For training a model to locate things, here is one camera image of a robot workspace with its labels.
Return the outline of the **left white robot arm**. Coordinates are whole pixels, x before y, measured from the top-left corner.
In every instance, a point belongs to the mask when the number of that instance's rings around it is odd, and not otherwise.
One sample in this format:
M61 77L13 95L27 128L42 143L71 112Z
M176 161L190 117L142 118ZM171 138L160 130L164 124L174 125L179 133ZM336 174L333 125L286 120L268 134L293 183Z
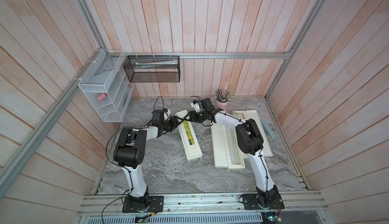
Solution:
M129 185L124 207L131 211L144 212L149 204L149 190L144 181L141 164L145 157L146 142L172 132L185 116L170 116L166 108L155 109L152 119L140 129L124 127L116 143L113 160L122 168Z

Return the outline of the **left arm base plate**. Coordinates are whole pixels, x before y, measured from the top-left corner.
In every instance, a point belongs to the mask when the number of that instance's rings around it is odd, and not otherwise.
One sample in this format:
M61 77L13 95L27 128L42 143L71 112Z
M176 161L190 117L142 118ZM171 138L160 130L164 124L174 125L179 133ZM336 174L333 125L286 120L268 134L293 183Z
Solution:
M123 213L159 213L163 211L164 196L132 197L128 195L123 204Z

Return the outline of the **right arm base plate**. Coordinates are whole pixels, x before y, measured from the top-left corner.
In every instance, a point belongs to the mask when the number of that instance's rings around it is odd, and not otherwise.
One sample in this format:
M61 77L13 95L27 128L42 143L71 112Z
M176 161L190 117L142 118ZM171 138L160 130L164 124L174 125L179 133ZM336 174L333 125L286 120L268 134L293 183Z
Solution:
M245 210L272 209L282 210L285 208L284 202L279 193L274 195L243 194L241 201Z

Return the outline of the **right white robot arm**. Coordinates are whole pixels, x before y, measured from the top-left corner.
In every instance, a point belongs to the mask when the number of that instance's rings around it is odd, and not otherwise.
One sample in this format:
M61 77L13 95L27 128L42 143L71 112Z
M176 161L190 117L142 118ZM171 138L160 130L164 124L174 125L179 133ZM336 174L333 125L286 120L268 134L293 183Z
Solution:
M264 137L253 119L237 118L220 108L215 108L211 99L197 99L191 104L193 108L184 118L194 123L206 120L222 124L233 130L237 137L240 151L248 157L256 179L257 203L264 209L284 209L284 203L277 186L270 177L263 155Z

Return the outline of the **cream dispenser lid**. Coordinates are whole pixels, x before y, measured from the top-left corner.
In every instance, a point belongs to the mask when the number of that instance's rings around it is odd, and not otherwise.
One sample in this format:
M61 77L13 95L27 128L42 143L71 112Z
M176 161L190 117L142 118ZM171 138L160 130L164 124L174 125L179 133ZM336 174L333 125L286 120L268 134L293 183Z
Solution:
M268 142L268 138L267 138L267 135L266 135L265 130L263 128L263 125L262 125L262 122L261 122L260 117L258 115L258 112L256 110L247 110L246 114L247 114L247 119L253 119L257 123L258 129L259 129L261 136L263 138L263 155L265 157L272 157L273 153L271 151L271 148L270 148L270 145Z
M227 161L227 134L225 127L221 124L211 126L212 145L214 154L214 165L216 168L228 168Z

